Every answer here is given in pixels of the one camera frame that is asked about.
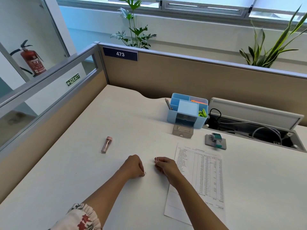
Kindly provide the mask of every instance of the red fire extinguisher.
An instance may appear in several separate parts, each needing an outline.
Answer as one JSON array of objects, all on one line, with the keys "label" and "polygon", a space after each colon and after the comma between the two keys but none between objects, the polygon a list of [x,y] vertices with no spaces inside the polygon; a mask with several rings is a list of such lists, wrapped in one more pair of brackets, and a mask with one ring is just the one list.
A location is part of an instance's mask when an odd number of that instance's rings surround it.
[{"label": "red fire extinguisher", "polygon": [[32,69],[34,75],[39,75],[42,74],[43,72],[46,71],[45,67],[43,66],[42,62],[43,61],[40,56],[36,53],[36,51],[33,50],[28,50],[26,47],[32,46],[32,45],[25,45],[25,43],[28,40],[25,40],[19,48],[13,52],[10,53],[10,55],[13,55],[14,53],[21,51],[20,55],[22,58],[25,60],[25,62],[29,65],[29,67]]}]

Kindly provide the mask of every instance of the desk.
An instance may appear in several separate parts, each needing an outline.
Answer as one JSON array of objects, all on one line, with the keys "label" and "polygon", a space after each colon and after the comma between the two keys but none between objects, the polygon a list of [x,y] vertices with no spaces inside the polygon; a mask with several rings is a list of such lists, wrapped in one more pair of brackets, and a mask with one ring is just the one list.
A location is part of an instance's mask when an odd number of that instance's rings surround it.
[{"label": "desk", "polygon": [[[229,229],[307,229],[307,154],[222,134],[227,150],[204,144],[212,130],[192,139],[172,135],[163,98],[108,85],[0,205],[2,230],[50,228],[138,154],[146,175],[126,183],[104,229],[192,229],[164,216],[169,183],[154,157],[175,157],[177,143],[223,155]],[[297,126],[307,146],[307,127]],[[107,154],[101,148],[113,137]]]}]

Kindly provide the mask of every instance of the sleeve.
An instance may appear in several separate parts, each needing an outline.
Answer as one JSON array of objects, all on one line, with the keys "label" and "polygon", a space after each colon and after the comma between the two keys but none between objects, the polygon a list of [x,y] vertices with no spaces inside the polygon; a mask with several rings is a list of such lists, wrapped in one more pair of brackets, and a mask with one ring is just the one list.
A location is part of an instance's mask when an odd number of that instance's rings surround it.
[{"label": "sleeve", "polygon": [[74,204],[67,214],[51,230],[100,230],[96,212],[87,204]]}]

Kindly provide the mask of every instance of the beige partition panel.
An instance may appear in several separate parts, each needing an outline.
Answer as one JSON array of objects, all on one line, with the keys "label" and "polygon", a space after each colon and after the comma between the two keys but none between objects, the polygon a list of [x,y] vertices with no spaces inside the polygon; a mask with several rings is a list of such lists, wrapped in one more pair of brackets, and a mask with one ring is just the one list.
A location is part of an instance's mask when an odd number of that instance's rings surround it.
[{"label": "beige partition panel", "polygon": [[0,164],[0,203],[44,156],[106,86],[104,72],[96,75],[65,105],[11,152]]},{"label": "beige partition panel", "polygon": [[138,62],[102,54],[110,85],[149,98],[181,93],[303,114],[307,126],[307,79],[144,52]]}]

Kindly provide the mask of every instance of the hand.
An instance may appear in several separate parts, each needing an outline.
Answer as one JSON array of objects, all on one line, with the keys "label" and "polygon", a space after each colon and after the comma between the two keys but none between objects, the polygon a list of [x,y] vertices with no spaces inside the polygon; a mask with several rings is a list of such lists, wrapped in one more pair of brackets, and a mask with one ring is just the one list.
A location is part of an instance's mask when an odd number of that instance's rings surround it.
[{"label": "hand", "polygon": [[156,157],[155,167],[165,174],[169,183],[176,188],[176,185],[181,181],[184,176],[179,171],[176,162],[167,157]]},{"label": "hand", "polygon": [[128,179],[144,177],[144,167],[138,155],[129,156],[119,169],[128,176]]}]

